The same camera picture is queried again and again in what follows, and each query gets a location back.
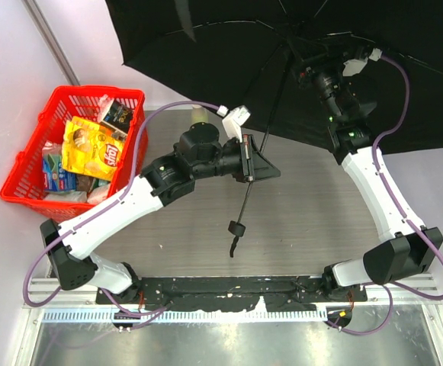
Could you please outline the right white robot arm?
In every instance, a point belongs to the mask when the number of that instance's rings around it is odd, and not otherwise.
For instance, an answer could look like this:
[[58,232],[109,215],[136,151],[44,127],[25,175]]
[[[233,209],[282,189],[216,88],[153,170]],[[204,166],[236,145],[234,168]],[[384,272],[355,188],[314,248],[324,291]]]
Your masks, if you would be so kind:
[[384,164],[379,142],[364,119],[376,107],[363,104],[350,89],[348,78],[365,66],[347,61],[342,66],[309,69],[314,88],[329,112],[331,152],[364,199],[377,229],[379,244],[360,259],[325,267],[323,290],[327,294],[356,285],[385,285],[428,271],[443,236],[429,228],[407,204]]

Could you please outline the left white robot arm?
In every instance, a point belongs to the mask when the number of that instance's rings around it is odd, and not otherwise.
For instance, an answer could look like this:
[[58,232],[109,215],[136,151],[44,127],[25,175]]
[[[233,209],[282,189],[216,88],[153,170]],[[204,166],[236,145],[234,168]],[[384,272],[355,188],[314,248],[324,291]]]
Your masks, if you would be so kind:
[[233,137],[225,144],[220,144],[219,135],[213,124],[194,124],[171,153],[145,167],[131,186],[71,220],[43,223],[40,231],[61,289],[90,284],[112,294],[133,294],[137,281],[133,269],[125,262],[114,263],[95,254],[106,239],[190,194],[199,179],[230,175],[237,182],[253,183],[280,176],[252,135]]

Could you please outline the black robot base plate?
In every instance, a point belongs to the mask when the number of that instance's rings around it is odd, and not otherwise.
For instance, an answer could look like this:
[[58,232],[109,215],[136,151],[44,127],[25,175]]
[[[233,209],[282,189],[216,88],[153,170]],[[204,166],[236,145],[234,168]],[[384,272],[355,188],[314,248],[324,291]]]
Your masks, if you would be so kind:
[[238,313],[252,311],[260,301],[269,312],[314,310],[319,302],[365,302],[367,292],[359,285],[331,288],[314,276],[248,277],[143,277],[135,278],[120,293],[98,286],[97,304],[110,304],[109,293],[120,305],[146,311],[165,308],[178,312]]

